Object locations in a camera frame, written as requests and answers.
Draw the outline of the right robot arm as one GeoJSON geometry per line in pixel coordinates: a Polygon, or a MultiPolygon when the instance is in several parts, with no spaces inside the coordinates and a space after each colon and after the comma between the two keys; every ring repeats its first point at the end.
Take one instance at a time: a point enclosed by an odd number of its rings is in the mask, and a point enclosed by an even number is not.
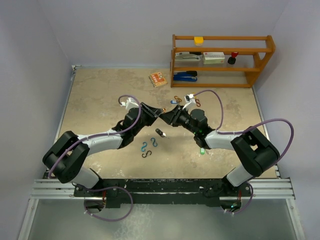
{"type": "Polygon", "coordinates": [[[241,164],[224,177],[222,190],[228,196],[235,195],[241,184],[259,177],[280,158],[276,147],[256,127],[245,133],[219,133],[208,125],[203,110],[188,112],[180,105],[159,117],[172,127],[181,126],[192,132],[194,141],[201,148],[235,151],[241,164]]]}

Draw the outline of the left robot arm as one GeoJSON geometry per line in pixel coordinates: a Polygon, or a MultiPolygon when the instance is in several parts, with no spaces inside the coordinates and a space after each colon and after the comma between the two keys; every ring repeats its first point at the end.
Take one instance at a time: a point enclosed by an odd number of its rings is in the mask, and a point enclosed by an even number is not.
{"type": "Polygon", "coordinates": [[[118,150],[131,144],[144,127],[151,126],[163,109],[141,103],[128,110],[123,120],[110,130],[93,135],[77,135],[66,131],[44,155],[42,162],[62,183],[75,183],[85,187],[91,196],[103,191],[101,177],[83,166],[85,159],[106,150],[118,150]]]}

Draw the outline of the red S carabiner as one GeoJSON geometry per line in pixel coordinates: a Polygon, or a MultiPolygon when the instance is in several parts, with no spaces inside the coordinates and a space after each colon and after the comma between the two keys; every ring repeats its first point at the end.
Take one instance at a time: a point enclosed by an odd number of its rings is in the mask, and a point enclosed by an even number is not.
{"type": "Polygon", "coordinates": [[[195,102],[196,102],[196,106],[197,106],[197,107],[200,107],[200,106],[201,106],[201,103],[200,103],[200,100],[199,100],[199,99],[196,99],[195,102]]]}

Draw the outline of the silver key with black tag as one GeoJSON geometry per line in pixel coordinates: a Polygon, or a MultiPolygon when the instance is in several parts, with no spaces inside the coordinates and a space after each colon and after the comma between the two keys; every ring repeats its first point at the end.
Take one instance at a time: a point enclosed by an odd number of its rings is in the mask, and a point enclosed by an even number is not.
{"type": "Polygon", "coordinates": [[[155,132],[161,137],[161,138],[169,138],[166,133],[164,133],[162,130],[160,130],[159,128],[155,129],[155,132]]]}

